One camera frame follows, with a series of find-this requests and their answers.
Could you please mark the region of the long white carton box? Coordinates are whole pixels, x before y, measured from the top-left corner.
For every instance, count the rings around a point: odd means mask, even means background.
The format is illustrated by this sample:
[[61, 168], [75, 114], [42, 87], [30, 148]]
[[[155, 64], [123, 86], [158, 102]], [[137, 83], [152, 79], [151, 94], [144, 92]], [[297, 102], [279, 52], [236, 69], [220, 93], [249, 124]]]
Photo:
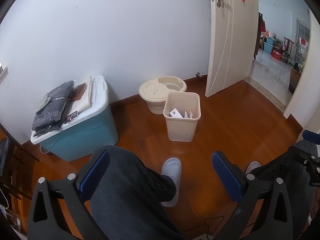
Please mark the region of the long white carton box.
[[170, 113], [170, 116], [173, 118], [183, 118], [183, 116], [181, 115], [181, 113], [175, 108], [173, 109]]

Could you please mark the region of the orange snack packet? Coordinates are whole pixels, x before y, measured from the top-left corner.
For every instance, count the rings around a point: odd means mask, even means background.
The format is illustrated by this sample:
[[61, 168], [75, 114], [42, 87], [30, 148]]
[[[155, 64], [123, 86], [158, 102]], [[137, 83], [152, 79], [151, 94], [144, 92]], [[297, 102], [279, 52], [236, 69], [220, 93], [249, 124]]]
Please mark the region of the orange snack packet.
[[187, 119], [192, 119], [193, 118], [192, 110], [185, 111], [184, 112], [184, 117], [187, 118]]

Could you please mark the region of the beige square trash bin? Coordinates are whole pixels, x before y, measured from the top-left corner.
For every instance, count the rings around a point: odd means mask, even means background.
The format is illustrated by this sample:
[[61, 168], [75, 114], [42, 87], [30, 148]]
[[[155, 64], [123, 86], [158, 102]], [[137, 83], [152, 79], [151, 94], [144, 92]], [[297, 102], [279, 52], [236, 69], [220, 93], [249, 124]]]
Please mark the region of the beige square trash bin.
[[[173, 118], [170, 112], [177, 109], [183, 118]], [[184, 112], [192, 110], [193, 118], [184, 117]], [[165, 102], [163, 116], [165, 117], [168, 138], [171, 141], [191, 142], [201, 117], [200, 96], [191, 92], [172, 92]]]

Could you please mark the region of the white bedroom door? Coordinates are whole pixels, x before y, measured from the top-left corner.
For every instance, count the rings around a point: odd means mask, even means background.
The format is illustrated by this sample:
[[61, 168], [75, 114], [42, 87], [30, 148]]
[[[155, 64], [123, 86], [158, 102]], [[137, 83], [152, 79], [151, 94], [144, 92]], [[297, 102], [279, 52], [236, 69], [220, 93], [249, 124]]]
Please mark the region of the white bedroom door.
[[248, 77], [258, 30], [258, 0], [210, 0], [210, 54], [205, 96]]

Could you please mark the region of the right leg dark trousers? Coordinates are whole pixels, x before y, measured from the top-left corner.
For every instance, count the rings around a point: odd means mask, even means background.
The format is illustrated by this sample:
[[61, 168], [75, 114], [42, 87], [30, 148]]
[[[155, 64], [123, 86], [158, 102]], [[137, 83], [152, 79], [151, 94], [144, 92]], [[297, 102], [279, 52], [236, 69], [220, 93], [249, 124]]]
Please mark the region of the right leg dark trousers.
[[258, 180], [284, 180], [292, 211], [292, 230], [277, 228], [274, 223], [259, 234], [259, 239], [319, 239], [319, 187], [309, 185], [306, 168], [294, 161], [289, 152], [251, 172]]

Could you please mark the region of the right white slipper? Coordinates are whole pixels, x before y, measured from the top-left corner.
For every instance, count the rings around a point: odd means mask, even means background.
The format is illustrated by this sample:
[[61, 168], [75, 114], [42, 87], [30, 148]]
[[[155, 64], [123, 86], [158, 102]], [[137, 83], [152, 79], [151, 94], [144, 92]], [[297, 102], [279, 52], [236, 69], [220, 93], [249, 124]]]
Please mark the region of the right white slipper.
[[252, 162], [248, 165], [245, 174], [251, 173], [254, 169], [259, 168], [260, 166], [261, 166], [261, 165], [260, 165], [260, 163], [259, 163], [258, 161], [252, 161]]

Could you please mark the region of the white slipper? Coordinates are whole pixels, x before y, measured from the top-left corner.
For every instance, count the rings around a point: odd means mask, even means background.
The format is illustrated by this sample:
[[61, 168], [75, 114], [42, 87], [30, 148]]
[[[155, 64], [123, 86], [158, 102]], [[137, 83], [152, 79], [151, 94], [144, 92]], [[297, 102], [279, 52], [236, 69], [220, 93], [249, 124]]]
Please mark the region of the white slipper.
[[178, 202], [182, 164], [180, 159], [172, 157], [165, 161], [162, 166], [161, 175], [169, 177], [175, 185], [176, 193], [171, 201], [161, 202], [164, 207], [174, 207]]
[[261, 166], [261, 165], [260, 165], [260, 163], [259, 163], [258, 161], [252, 161], [252, 162], [248, 165], [245, 174], [251, 173], [254, 169], [259, 168], [260, 166]]

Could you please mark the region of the teal storage box white lid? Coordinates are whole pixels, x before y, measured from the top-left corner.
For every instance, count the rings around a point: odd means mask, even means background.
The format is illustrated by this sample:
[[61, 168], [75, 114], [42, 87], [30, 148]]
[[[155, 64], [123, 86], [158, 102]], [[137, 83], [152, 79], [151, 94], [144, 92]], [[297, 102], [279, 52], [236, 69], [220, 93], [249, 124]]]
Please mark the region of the teal storage box white lid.
[[60, 130], [35, 136], [30, 141], [40, 145], [65, 161], [74, 161], [92, 154], [97, 148], [115, 145], [118, 132], [109, 106], [108, 85], [102, 75], [91, 78], [91, 106], [83, 112], [72, 107], [68, 114], [71, 122], [61, 126]]

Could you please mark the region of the left leg grey trousers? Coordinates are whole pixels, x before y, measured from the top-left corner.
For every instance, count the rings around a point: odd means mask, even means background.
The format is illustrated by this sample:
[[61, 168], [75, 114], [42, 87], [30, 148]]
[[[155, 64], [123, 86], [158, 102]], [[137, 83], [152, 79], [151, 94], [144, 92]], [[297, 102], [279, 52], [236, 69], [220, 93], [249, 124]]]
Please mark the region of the left leg grey trousers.
[[146, 167], [133, 153], [107, 145], [110, 164], [90, 201], [108, 239], [185, 239], [161, 202], [173, 199], [174, 182]]

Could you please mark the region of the left white slipper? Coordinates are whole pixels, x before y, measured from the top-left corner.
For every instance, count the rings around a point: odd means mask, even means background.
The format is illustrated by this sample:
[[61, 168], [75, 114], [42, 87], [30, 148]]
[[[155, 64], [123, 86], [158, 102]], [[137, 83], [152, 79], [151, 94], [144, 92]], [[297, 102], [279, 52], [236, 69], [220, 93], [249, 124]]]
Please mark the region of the left white slipper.
[[161, 202], [164, 207], [174, 207], [178, 202], [182, 164], [180, 159], [172, 157], [165, 161], [162, 166], [161, 175], [169, 177], [175, 185], [176, 193], [171, 201]]

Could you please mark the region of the black folded garment bag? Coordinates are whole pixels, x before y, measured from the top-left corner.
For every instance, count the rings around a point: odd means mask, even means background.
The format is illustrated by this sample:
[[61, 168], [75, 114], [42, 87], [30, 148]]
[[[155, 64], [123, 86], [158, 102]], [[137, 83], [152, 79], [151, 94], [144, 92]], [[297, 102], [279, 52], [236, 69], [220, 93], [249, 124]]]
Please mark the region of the black folded garment bag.
[[71, 106], [73, 90], [74, 81], [71, 80], [62, 83], [44, 96], [31, 126], [34, 137], [61, 130]]

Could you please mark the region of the cream folded cloth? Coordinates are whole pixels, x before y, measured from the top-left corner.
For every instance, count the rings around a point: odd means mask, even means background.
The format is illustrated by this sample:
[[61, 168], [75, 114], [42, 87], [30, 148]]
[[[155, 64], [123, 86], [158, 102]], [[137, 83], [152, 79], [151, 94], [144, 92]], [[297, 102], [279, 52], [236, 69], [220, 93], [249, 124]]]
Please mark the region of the cream folded cloth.
[[92, 91], [93, 91], [93, 78], [89, 76], [84, 84], [86, 89], [79, 100], [76, 100], [72, 104], [72, 110], [82, 113], [92, 106]]

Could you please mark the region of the small brown box on lid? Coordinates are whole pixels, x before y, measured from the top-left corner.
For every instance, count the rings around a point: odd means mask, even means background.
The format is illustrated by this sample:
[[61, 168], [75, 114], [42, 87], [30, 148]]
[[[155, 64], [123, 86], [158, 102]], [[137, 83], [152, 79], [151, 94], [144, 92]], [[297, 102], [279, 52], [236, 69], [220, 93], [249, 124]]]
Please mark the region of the small brown box on lid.
[[82, 96], [84, 95], [86, 89], [87, 89], [86, 83], [82, 83], [82, 84], [76, 86], [73, 90], [72, 101], [80, 100], [82, 98]]

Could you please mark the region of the wooden chair in hallway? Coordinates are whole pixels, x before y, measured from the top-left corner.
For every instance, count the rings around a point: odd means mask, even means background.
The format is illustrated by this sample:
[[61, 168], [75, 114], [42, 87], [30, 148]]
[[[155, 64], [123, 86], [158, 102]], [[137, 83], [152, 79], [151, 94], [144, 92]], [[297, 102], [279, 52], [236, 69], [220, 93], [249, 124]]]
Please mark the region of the wooden chair in hallway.
[[290, 57], [291, 57], [291, 52], [292, 52], [292, 47], [295, 43], [291, 41], [289, 38], [284, 37], [284, 43], [282, 45], [282, 56], [281, 59], [285, 62], [288, 63]]

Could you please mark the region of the red crate in hallway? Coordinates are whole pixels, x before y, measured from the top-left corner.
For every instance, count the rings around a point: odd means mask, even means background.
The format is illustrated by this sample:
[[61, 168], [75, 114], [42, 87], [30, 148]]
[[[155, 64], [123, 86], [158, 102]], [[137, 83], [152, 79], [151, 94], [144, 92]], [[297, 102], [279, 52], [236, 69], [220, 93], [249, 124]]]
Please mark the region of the red crate in hallway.
[[271, 53], [272, 57], [274, 57], [275, 59], [277, 59], [279, 61], [281, 60], [282, 54], [283, 54], [283, 52], [281, 50], [279, 50], [277, 48], [272, 49], [272, 53]]

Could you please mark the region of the teal bin in hallway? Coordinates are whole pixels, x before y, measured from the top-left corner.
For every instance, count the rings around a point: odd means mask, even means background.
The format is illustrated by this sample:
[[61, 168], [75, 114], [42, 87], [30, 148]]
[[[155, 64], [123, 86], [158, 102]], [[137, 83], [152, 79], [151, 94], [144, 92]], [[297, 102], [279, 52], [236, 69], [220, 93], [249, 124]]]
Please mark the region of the teal bin in hallway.
[[264, 41], [264, 51], [272, 54], [272, 50], [274, 49], [275, 45], [277, 44], [277, 41], [270, 37], [265, 37]]

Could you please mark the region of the cream round lidded bucket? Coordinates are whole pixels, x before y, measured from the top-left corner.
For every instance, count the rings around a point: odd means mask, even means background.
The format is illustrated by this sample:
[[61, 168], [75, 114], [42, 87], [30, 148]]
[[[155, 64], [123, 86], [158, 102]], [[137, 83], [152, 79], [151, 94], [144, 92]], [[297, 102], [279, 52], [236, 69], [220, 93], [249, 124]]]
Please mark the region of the cream round lidded bucket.
[[187, 84], [179, 77], [161, 76], [143, 83], [139, 88], [139, 95], [151, 113], [162, 115], [168, 94], [186, 90]]

